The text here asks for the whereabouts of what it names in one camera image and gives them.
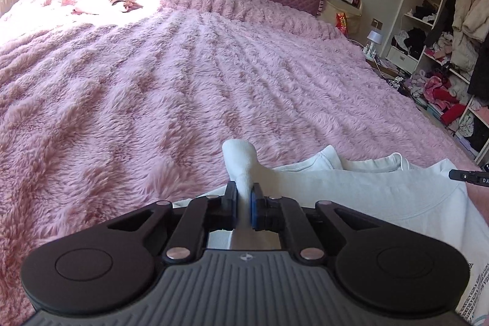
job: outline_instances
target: lamp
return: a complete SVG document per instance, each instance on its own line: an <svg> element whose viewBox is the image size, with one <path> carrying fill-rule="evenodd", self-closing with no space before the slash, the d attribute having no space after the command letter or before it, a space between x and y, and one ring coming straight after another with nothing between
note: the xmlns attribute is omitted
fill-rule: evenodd
<svg viewBox="0 0 489 326"><path fill-rule="evenodd" d="M380 45L382 43L382 35L377 31L370 31L367 39L370 40L370 43L367 42L363 48L363 53L365 54L366 58L374 59L376 56L375 44Z"/></svg>

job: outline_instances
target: pink bedspread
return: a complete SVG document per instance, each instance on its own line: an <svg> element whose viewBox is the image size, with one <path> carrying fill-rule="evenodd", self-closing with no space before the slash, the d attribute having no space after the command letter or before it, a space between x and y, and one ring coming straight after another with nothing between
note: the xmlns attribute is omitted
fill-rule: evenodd
<svg viewBox="0 0 489 326"><path fill-rule="evenodd" d="M224 184L226 139L250 140L267 166L331 144L352 160L398 151L474 168L307 13L266 0L138 1L93 16L72 15L75 0L21 0L0 20L3 326L32 313L19 281L32 249Z"/></svg>

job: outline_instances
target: white drawer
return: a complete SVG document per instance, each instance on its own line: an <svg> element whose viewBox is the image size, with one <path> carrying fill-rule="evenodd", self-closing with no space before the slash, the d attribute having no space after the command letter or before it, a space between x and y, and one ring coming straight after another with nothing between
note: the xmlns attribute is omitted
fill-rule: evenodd
<svg viewBox="0 0 489 326"><path fill-rule="evenodd" d="M396 64L399 68L412 74L416 69L417 60L407 56L403 52L391 47L389 54L386 57L391 63Z"/></svg>

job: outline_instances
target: red snack bag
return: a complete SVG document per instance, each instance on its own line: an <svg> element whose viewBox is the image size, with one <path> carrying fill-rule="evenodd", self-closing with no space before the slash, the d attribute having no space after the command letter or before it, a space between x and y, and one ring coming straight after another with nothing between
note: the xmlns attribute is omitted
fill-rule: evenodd
<svg viewBox="0 0 489 326"><path fill-rule="evenodd" d="M344 36L348 37L346 14L336 13L336 28L338 28Z"/></svg>

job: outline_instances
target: silver rivet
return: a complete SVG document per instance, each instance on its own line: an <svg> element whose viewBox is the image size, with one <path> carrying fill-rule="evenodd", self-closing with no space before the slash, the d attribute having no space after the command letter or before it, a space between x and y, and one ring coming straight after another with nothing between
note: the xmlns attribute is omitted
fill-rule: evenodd
<svg viewBox="0 0 489 326"><path fill-rule="evenodd" d="M172 260L183 260L189 255L190 250L188 250L186 247L172 247L166 252L166 257L171 258Z"/></svg>
<svg viewBox="0 0 489 326"><path fill-rule="evenodd" d="M305 260L319 260L324 256L324 252L321 249L315 247L308 247L301 250L301 257Z"/></svg>

